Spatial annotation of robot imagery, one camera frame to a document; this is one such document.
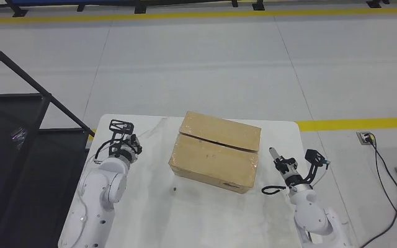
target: white robotic arm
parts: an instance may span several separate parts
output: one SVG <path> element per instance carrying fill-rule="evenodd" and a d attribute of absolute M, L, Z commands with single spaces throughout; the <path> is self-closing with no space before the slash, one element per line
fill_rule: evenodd
<path fill-rule="evenodd" d="M 110 130 L 114 135 L 107 142 L 109 157 L 98 167 L 86 170 L 80 178 L 58 241 L 59 248 L 105 247 L 115 216 L 114 203 L 121 200 L 130 165 L 142 150 L 138 138 L 132 134 L 131 123 L 112 120 Z"/>
<path fill-rule="evenodd" d="M 308 150 L 306 160 L 311 163 L 309 175 L 303 179 L 297 172 L 298 164 L 294 158 L 284 159 L 274 148 L 269 149 L 276 169 L 281 173 L 285 183 L 290 188 L 290 201 L 295 208 L 295 226 L 303 248 L 349 248 L 352 247 L 342 229 L 341 222 L 332 208 L 323 209 L 317 205 L 317 194 L 310 183 L 313 181 L 317 167 L 326 164 L 320 153 Z M 308 233 L 327 236 L 326 241 L 314 244 Z"/>

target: concrete floor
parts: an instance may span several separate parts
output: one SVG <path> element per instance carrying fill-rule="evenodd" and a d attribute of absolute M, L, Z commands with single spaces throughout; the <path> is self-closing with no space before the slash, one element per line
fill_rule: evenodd
<path fill-rule="evenodd" d="M 105 113 L 181 117 L 193 110 L 290 121 L 397 116 L 395 15 L 2 24 L 0 33 L 0 49 L 91 128 Z M 4 65 L 0 78 L 0 93 L 34 92 Z M 74 126 L 54 107 L 42 124 Z M 393 168 L 397 131 L 367 131 Z M 355 132 L 301 135 L 305 149 L 332 161 L 316 190 L 358 246 L 384 230 L 394 212 L 373 149 L 361 146 Z M 383 170 L 381 176 L 397 203 L 397 189 Z M 367 247 L 397 247 L 396 232 Z"/>

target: cardboard box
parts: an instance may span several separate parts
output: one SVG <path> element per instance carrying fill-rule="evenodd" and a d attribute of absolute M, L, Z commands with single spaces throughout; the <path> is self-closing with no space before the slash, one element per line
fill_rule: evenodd
<path fill-rule="evenodd" d="M 176 175 L 245 193 L 254 186 L 261 129 L 187 112 L 169 165 Z"/>

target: floor outlet box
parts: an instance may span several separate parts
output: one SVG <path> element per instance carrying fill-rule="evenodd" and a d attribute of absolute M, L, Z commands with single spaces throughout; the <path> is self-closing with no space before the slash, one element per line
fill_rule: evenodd
<path fill-rule="evenodd" d="M 375 140 L 373 139 L 373 136 L 371 135 L 371 132 L 369 131 L 363 131 L 363 132 L 356 132 L 357 137 L 359 137 L 359 141 L 362 145 L 371 145 L 368 141 L 366 141 L 366 137 L 369 136 L 372 139 L 373 144 L 375 145 Z"/>

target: yellow stripe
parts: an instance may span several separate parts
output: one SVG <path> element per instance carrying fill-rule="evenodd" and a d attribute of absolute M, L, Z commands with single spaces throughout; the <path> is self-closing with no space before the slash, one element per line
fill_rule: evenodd
<path fill-rule="evenodd" d="M 284 11 L 225 11 L 225 12 L 175 12 L 162 14 L 71 15 L 47 17 L 0 17 L 0 24 L 30 22 L 93 22 L 104 20 L 147 20 L 170 18 L 249 17 L 249 16 L 338 16 L 367 14 L 397 14 L 397 8 L 381 9 L 310 9 Z"/>
<path fill-rule="evenodd" d="M 296 122 L 300 131 L 372 130 L 397 128 L 397 118 L 302 120 Z"/>

